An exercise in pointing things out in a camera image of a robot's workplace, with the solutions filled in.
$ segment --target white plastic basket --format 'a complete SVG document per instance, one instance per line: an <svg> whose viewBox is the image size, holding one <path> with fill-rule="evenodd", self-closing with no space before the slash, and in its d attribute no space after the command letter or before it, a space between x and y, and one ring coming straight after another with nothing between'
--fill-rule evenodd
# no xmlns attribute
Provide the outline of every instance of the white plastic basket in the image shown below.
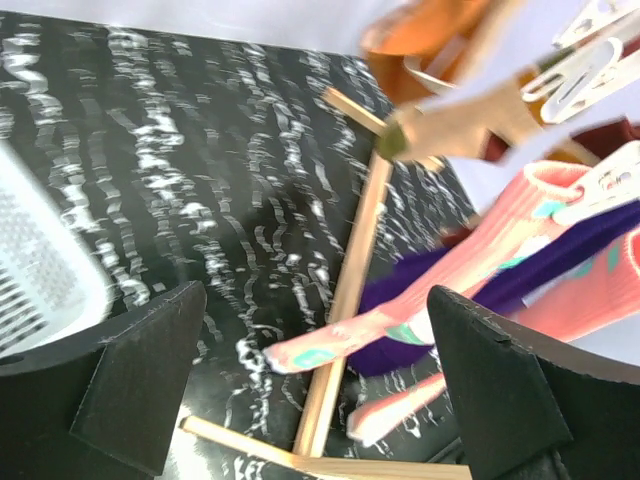
<svg viewBox="0 0 640 480"><path fill-rule="evenodd" d="M0 142L0 357L91 327L110 306L104 271Z"/></svg>

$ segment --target white clothespin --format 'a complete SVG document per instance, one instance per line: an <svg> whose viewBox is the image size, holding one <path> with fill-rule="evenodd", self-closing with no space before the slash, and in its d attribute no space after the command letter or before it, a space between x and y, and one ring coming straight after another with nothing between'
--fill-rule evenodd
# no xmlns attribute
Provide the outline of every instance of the white clothespin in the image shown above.
<svg viewBox="0 0 640 480"><path fill-rule="evenodd" d="M554 37L553 46L575 45L639 8L639 0L590 0L567 28Z"/></svg>
<svg viewBox="0 0 640 480"><path fill-rule="evenodd" d="M553 214L553 220L560 225L574 225L640 200L640 140L620 147L571 188L581 191L582 197Z"/></svg>
<svg viewBox="0 0 640 480"><path fill-rule="evenodd" d="M403 64L404 68L411 74L411 76L436 95L444 95L449 90L456 88L452 83L445 82L444 80L440 80L433 75L423 72L420 68L420 57L406 56L404 57Z"/></svg>
<svg viewBox="0 0 640 480"><path fill-rule="evenodd" d="M621 59L624 44L640 35L640 10L545 70L521 89L525 102L551 94L541 110L546 123L561 123L640 78L640 52Z"/></svg>

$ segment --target black marble floor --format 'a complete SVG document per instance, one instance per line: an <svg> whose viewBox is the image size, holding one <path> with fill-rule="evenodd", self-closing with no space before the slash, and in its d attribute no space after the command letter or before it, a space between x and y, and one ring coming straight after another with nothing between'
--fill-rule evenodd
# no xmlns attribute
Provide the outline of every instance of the black marble floor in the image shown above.
<svg viewBox="0 0 640 480"><path fill-rule="evenodd" d="M111 275L113 314L188 279L207 286L181 414L290 449L310 376L272 375L260 350L323 325L372 135L328 107L335 86L383 116L355 58L0 15L0 136L46 185ZM450 170L398 165L370 276L429 248L471 212ZM446 399L363 449L356 405L437 370L347 372L326 454L427 461L456 438ZM164 479L298 479L177 431Z"/></svg>

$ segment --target purple cloth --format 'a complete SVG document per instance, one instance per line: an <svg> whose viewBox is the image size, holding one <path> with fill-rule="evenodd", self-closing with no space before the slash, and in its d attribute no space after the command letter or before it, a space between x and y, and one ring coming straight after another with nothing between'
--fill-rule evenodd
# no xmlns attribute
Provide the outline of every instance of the purple cloth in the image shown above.
<svg viewBox="0 0 640 480"><path fill-rule="evenodd" d="M502 315L514 312L522 308L526 295L595 255L639 223L638 201L584 220L520 264L500 272L473 300ZM449 250L411 254L399 260L389 276L365 286L359 313L397 297ZM348 363L361 375L372 377L409 367L431 348L383 337L351 354Z"/></svg>

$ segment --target wooden stick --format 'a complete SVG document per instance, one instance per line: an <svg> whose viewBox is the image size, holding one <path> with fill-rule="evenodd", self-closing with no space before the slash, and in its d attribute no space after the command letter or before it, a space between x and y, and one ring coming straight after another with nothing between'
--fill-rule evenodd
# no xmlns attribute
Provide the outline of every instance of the wooden stick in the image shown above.
<svg viewBox="0 0 640 480"><path fill-rule="evenodd" d="M369 178L358 204L328 323L353 317L357 313L369 271L378 223L378 206L384 203L393 165L374 153L369 168ZM341 358L314 372L293 453L322 456L344 368L345 359Z"/></svg>
<svg viewBox="0 0 640 480"><path fill-rule="evenodd" d="M505 24L523 4L523 0L493 0L473 35L473 42L456 68L456 83L462 83L478 72L504 31Z"/></svg>
<svg viewBox="0 0 640 480"><path fill-rule="evenodd" d="M376 135L380 135L387 125L383 120L379 119L368 110L362 108L356 102L354 102L335 88L327 88L324 94L324 100L329 105L340 110L352 120L356 121L366 129L371 130ZM411 160L411 163L419 163L427 170L436 173L444 168L444 162L438 157L433 156L415 158Z"/></svg>
<svg viewBox="0 0 640 480"><path fill-rule="evenodd" d="M185 432L193 433L199 437L239 450L247 455L261 458L267 462L275 463L281 467L296 468L294 466L294 455L291 452L276 448L255 438L247 437L202 418L186 417L180 422L180 428Z"/></svg>
<svg viewBox="0 0 640 480"><path fill-rule="evenodd" d="M557 149L577 158L581 164L587 165L588 167L595 167L601 161L601 158L572 138L563 141Z"/></svg>
<svg viewBox="0 0 640 480"><path fill-rule="evenodd" d="M190 416L180 428L212 442L239 450L285 468L322 478L343 480L471 480L460 465L423 464L347 458L311 458L295 455L265 442Z"/></svg>

